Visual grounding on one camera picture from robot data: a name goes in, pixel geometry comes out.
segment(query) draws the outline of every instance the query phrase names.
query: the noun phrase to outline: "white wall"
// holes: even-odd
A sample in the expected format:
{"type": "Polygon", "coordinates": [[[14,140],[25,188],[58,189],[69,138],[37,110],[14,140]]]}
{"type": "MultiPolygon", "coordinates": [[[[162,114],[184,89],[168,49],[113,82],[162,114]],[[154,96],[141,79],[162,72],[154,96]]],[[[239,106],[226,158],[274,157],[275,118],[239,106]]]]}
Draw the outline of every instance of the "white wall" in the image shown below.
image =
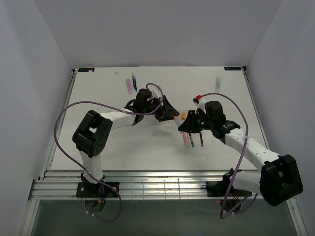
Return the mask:
{"type": "Polygon", "coordinates": [[[0,235],[19,233],[70,74],[33,0],[0,0],[0,235]]]}
{"type": "Polygon", "coordinates": [[[281,0],[35,0],[72,69],[247,65],[281,0]]]}
{"type": "Polygon", "coordinates": [[[315,235],[315,2],[283,1],[248,66],[254,99],[271,148],[291,154],[304,193],[297,197],[315,235]]]}

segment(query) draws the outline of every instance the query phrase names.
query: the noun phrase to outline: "gray floor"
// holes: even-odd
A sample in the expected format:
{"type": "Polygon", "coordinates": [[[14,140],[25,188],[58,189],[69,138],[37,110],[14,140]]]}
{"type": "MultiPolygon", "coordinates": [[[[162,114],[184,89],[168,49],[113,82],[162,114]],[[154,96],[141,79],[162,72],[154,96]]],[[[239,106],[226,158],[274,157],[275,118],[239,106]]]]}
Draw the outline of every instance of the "gray floor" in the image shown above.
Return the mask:
{"type": "MultiPolygon", "coordinates": [[[[110,218],[118,207],[108,201],[101,215],[110,218]]],[[[215,200],[198,201],[124,201],[123,212],[114,223],[104,223],[84,210],[83,201],[41,201],[33,236],[264,236],[296,235],[286,203],[277,207],[259,199],[247,212],[221,220],[219,213],[197,207],[219,210],[215,200]]]]}

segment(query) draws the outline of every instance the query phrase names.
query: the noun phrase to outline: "metal bar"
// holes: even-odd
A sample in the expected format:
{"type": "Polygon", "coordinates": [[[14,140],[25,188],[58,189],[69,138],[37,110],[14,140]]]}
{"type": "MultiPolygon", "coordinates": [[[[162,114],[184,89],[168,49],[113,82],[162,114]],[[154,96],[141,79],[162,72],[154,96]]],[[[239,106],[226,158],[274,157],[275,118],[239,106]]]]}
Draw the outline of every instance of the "metal bar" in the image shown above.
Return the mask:
{"type": "Polygon", "coordinates": [[[264,128],[263,128],[262,123],[261,123],[261,119],[260,119],[259,114],[258,114],[258,110],[257,110],[256,104],[254,102],[254,97],[252,95],[252,91],[251,91],[251,88],[250,88],[250,83],[249,83],[249,81],[247,79],[246,73],[245,73],[243,68],[242,68],[242,71],[243,71],[243,75],[244,75],[244,78],[245,78],[245,82],[246,82],[248,91],[250,93],[250,97],[251,97],[251,100],[252,100],[252,105],[254,106],[254,110],[255,110],[255,113],[256,113],[256,117],[257,117],[257,120],[258,120],[258,123],[259,123],[259,127],[260,127],[260,130],[261,130],[261,133],[262,133],[262,137],[264,138],[266,147],[268,149],[270,149],[269,143],[267,141],[267,137],[266,137],[266,134],[265,134],[265,131],[264,131],[264,128]]]}
{"type": "Polygon", "coordinates": [[[291,198],[286,201],[289,207],[289,211],[292,217],[292,221],[298,236],[305,236],[307,235],[305,226],[303,224],[303,220],[299,211],[299,208],[296,204],[296,199],[291,198]]]}
{"type": "Polygon", "coordinates": [[[33,225],[37,215],[39,200],[30,200],[27,206],[27,213],[21,228],[20,236],[29,236],[32,233],[33,225]]]}
{"type": "MultiPolygon", "coordinates": [[[[103,171],[105,177],[206,177],[222,176],[226,171],[103,171]]],[[[47,171],[45,178],[80,177],[82,171],[47,171]]]]}
{"type": "MultiPolygon", "coordinates": [[[[120,195],[124,200],[166,200],[166,199],[221,199],[209,198],[201,185],[208,180],[187,181],[186,179],[125,179],[120,184],[120,195]]],[[[38,180],[33,184],[31,200],[64,200],[74,199],[77,184],[80,180],[38,180]]]]}
{"type": "MultiPolygon", "coordinates": [[[[70,83],[68,85],[68,88],[67,88],[67,92],[66,92],[66,96],[63,100],[63,104],[62,104],[62,107],[60,109],[60,112],[63,108],[65,108],[68,103],[69,103],[69,100],[70,100],[70,96],[71,96],[71,92],[72,92],[72,89],[73,89],[73,85],[74,85],[74,81],[75,81],[75,76],[76,74],[73,74],[72,75],[72,78],[70,80],[70,83]]],[[[57,135],[59,136],[60,135],[60,132],[61,132],[61,128],[62,128],[62,125],[63,125],[63,120],[64,120],[64,117],[65,117],[65,114],[63,115],[63,117],[61,118],[60,122],[59,122],[59,125],[58,125],[58,129],[57,129],[57,135]]],[[[45,178],[45,172],[47,169],[50,169],[52,163],[53,163],[53,158],[54,158],[54,155],[55,155],[55,152],[56,152],[56,143],[55,143],[55,140],[54,140],[54,137],[52,136],[51,137],[51,141],[50,141],[50,144],[49,144],[49,148],[48,148],[48,153],[46,155],[46,158],[45,158],[45,162],[44,162],[44,165],[43,165],[43,168],[42,168],[42,172],[41,172],[41,175],[40,177],[43,179],[45,178]]]]}

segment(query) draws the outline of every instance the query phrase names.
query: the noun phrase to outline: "pink marker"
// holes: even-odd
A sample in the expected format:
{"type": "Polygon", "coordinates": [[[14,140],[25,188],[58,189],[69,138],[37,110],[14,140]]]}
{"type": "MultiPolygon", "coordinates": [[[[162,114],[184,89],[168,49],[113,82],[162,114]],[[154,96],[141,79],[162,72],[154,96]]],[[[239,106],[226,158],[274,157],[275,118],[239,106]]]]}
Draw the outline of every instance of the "pink marker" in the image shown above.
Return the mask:
{"type": "Polygon", "coordinates": [[[127,84],[127,89],[128,89],[129,95],[133,95],[133,87],[131,85],[130,79],[126,79],[126,84],[127,84]]]}

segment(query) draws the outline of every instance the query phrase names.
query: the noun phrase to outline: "cable tie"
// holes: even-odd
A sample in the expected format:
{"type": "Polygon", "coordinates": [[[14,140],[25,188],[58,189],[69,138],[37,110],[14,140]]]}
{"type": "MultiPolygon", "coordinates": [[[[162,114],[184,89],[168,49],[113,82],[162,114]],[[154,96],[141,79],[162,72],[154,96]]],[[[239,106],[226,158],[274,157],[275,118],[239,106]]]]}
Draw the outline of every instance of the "cable tie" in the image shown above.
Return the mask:
{"type": "Polygon", "coordinates": [[[122,108],[122,111],[123,111],[123,113],[125,113],[125,114],[127,115],[127,113],[126,113],[126,111],[125,111],[125,108],[122,108]]]}
{"type": "Polygon", "coordinates": [[[249,139],[249,137],[244,134],[243,135],[243,140],[245,140],[245,139],[249,139]]]}

